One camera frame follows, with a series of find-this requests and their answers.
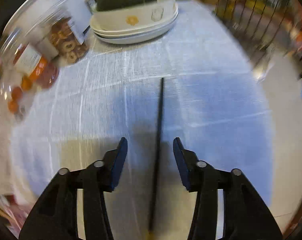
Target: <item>stack of plates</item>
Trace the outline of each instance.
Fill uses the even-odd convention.
[[[90,27],[95,33],[97,39],[111,43],[111,44],[133,44],[143,41],[148,41],[155,37],[158,37],[166,33],[171,29],[175,23],[178,16],[178,5],[175,4],[175,10],[173,17],[154,26],[150,27],[140,27],[131,30],[121,30],[121,31],[106,31],[101,28],[95,16],[91,17]]]

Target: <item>tablecloth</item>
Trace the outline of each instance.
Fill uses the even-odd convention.
[[[268,105],[247,56],[209,9],[196,0],[179,2],[173,29],[141,44],[106,44],[91,30],[87,43],[85,58],[61,67],[56,84],[37,93],[11,129],[18,197],[29,189],[40,195],[60,167],[85,168],[126,137],[120,183],[105,193],[107,212],[115,239],[143,239],[164,77],[157,239],[186,239],[195,204],[178,173],[175,137],[216,169],[240,168],[269,203]]]

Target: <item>beige floor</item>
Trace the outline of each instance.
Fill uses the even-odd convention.
[[[262,81],[272,111],[273,194],[271,212],[283,231],[302,198],[302,80],[295,62],[276,52]]]

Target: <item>white ceramic dish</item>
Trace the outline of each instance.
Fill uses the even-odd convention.
[[[166,33],[169,29],[171,29],[174,24],[175,24],[175,20],[155,31],[150,31],[147,33],[133,35],[133,36],[125,37],[125,38],[107,39],[107,38],[103,38],[103,37],[99,36],[96,33],[95,33],[95,36],[97,39],[107,42],[107,43],[111,43],[111,44],[119,44],[119,45],[134,44],[134,43],[139,43],[139,42],[143,42],[143,41],[148,41],[155,37],[158,37],[158,36]]]
[[[167,24],[173,22],[177,18],[178,12],[179,12],[178,9],[176,9],[176,12],[174,13],[173,18],[169,19],[168,21],[166,21],[166,22],[164,22],[162,24],[159,24],[159,25],[156,25],[156,26],[152,26],[152,27],[147,27],[147,28],[141,28],[141,29],[133,30],[133,31],[130,31],[130,32],[127,32],[127,33],[124,33],[124,34],[104,34],[104,33],[101,33],[97,29],[94,29],[92,27],[91,28],[92,28],[92,30],[93,30],[94,33],[96,33],[97,35],[99,35],[99,36],[101,36],[103,38],[108,38],[108,39],[124,38],[124,37],[128,37],[128,36],[133,36],[133,35],[137,35],[137,34],[143,34],[143,33],[146,33],[146,32],[158,30],[158,29],[166,26]]]
[[[171,19],[175,11],[175,0],[157,0],[126,9],[98,12],[93,16],[103,30],[123,31],[151,27]]]

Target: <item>orange flower design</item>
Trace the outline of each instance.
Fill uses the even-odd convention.
[[[127,24],[130,24],[132,26],[136,25],[139,22],[138,18],[134,15],[127,16],[125,21]]]

